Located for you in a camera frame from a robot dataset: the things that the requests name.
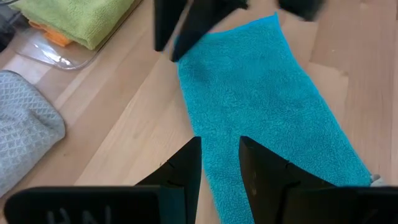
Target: orange cloth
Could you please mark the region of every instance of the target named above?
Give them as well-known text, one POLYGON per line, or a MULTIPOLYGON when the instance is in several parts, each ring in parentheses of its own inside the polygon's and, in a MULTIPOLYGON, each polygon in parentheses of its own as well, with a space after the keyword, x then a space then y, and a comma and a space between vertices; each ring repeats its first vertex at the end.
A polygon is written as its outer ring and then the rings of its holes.
POLYGON ((72 43, 72 40, 66 38, 63 34, 58 33, 44 24, 38 24, 34 21, 29 21, 29 25, 31 25, 33 28, 44 30, 44 37, 61 47, 66 47, 68 44, 72 43))

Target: blue towel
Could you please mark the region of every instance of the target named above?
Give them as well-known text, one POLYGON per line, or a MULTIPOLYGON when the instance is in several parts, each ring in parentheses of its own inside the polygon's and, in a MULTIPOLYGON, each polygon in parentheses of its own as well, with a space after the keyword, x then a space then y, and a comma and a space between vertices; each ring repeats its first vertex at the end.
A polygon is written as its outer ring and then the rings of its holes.
POLYGON ((253 223, 239 168, 242 135, 332 184, 370 184, 370 173, 293 58, 277 15, 206 35, 179 61, 178 75, 222 223, 253 223))

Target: green towel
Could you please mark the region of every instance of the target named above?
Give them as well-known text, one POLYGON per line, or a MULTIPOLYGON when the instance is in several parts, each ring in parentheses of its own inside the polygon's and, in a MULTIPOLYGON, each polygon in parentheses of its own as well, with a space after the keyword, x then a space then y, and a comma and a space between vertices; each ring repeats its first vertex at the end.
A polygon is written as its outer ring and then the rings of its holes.
POLYGON ((112 31, 134 0, 21 0, 29 20, 45 24, 90 50, 112 31))

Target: gray towel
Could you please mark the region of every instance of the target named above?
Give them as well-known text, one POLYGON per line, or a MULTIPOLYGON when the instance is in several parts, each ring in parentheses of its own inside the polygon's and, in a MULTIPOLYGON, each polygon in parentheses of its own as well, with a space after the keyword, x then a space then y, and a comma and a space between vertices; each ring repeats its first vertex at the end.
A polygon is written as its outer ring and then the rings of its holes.
POLYGON ((35 87, 0 71, 0 197, 64 136, 62 117, 35 87))

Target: wooden surface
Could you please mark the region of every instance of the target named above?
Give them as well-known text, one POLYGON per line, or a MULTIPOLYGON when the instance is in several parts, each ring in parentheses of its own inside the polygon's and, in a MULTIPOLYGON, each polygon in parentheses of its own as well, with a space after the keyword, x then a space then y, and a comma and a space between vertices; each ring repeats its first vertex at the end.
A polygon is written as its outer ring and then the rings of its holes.
MULTIPOLYGON (((272 0, 252 0, 250 10, 214 30, 274 11, 272 0)), ((396 0, 329 0, 316 23, 279 14, 297 61, 367 167, 390 184, 398 183, 396 13, 396 0)), ((33 83, 67 124, 66 138, 11 193, 38 185, 134 185, 193 136, 175 65, 152 49, 152 1, 144 0, 84 70, 60 71, 11 50, 0 55, 0 68, 33 83)), ((197 223, 218 222, 203 178, 197 223)))

